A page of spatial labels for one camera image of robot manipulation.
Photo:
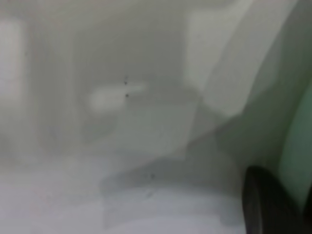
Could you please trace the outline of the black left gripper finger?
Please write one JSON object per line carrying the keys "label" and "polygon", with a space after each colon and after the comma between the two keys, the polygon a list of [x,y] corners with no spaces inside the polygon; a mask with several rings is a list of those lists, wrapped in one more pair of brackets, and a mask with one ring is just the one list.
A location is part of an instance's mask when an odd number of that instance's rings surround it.
{"label": "black left gripper finger", "polygon": [[266,168],[249,166],[243,184],[247,234],[310,234],[294,200]]}

